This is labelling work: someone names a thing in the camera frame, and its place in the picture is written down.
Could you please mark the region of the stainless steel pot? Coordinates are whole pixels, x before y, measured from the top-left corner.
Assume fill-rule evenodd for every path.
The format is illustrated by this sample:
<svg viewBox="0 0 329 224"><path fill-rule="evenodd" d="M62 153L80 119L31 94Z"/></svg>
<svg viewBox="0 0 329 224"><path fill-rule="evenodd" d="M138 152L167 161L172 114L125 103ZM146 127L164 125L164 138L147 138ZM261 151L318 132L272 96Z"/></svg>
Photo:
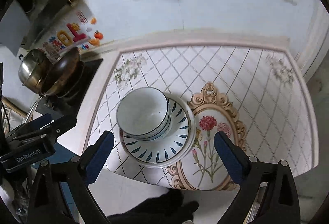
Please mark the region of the stainless steel pot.
<svg viewBox="0 0 329 224"><path fill-rule="evenodd" d="M22 59L18 69L18 78L23 86L39 94L52 66L53 64L43 51L32 49Z"/></svg>

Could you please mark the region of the colourful wall sticker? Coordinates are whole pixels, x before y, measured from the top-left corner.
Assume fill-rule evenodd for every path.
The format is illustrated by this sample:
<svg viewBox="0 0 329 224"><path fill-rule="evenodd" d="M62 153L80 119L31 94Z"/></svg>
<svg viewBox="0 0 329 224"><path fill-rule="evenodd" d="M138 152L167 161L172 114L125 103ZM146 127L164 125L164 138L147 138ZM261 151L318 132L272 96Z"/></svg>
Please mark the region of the colourful wall sticker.
<svg viewBox="0 0 329 224"><path fill-rule="evenodd" d="M100 46L103 40L104 34L97 18L87 6L81 5L58 20L33 47L43 51L50 59L57 59L69 46L77 46L82 52Z"/></svg>

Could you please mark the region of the dark wok pan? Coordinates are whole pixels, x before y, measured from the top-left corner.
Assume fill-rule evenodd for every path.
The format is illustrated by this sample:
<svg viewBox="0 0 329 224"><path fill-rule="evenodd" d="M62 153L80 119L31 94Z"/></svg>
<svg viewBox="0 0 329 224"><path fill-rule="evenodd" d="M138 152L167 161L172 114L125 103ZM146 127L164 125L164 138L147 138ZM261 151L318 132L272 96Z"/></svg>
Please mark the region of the dark wok pan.
<svg viewBox="0 0 329 224"><path fill-rule="evenodd" d="M49 96L59 93L72 76L79 61L80 54L77 47L67 50L48 72L40 94Z"/></svg>

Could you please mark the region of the black rimmed white bowl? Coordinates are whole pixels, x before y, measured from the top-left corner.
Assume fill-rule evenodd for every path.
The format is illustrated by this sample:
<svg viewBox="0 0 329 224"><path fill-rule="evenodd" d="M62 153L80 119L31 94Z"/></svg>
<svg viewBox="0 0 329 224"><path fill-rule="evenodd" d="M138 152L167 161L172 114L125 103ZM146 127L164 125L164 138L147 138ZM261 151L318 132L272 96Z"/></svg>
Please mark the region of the black rimmed white bowl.
<svg viewBox="0 0 329 224"><path fill-rule="evenodd" d="M131 91L120 101L117 123L121 131L139 141L163 137L171 125L171 110L165 94L152 87Z"/></svg>

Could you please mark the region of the floral patterned table mat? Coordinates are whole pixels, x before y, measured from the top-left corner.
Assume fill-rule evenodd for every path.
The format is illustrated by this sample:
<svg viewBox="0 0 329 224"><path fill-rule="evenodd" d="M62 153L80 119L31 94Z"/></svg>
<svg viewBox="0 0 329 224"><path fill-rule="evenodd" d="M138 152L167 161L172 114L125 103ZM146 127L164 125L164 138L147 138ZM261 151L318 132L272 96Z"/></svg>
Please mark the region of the floral patterned table mat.
<svg viewBox="0 0 329 224"><path fill-rule="evenodd" d="M104 168L137 181L191 191L233 189L214 147L223 131L262 162L286 160L294 176L319 164L311 97L288 51L251 43L139 46L102 54L97 100L84 146L105 130L114 148ZM148 149L123 133L116 112L133 90L171 96L176 138Z"/></svg>

